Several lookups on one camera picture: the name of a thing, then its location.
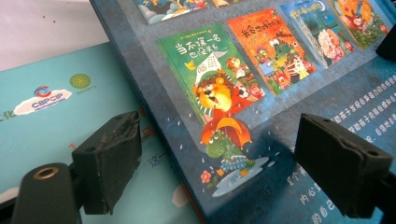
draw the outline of red and blue logo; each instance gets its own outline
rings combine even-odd
[[[48,86],[40,86],[35,89],[35,95],[38,97],[47,97],[51,94],[51,91],[48,91]]]

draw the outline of red flower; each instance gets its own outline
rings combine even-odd
[[[212,176],[212,175],[211,175],[208,171],[204,171],[204,172],[201,174],[202,183],[203,183],[203,184],[209,183],[209,181],[210,181],[210,176]]]

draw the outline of orange book cover illustration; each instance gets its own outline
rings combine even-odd
[[[273,94],[280,94],[316,71],[273,7],[227,23]]]

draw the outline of cartoon flower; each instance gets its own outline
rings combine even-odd
[[[210,181],[210,177],[211,177],[212,175],[208,172],[208,171],[204,171],[202,174],[201,174],[201,179],[202,179],[202,183],[204,184],[204,183],[209,183],[209,181]]]

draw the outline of white surface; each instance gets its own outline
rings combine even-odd
[[[89,0],[0,0],[0,71],[107,41]]]

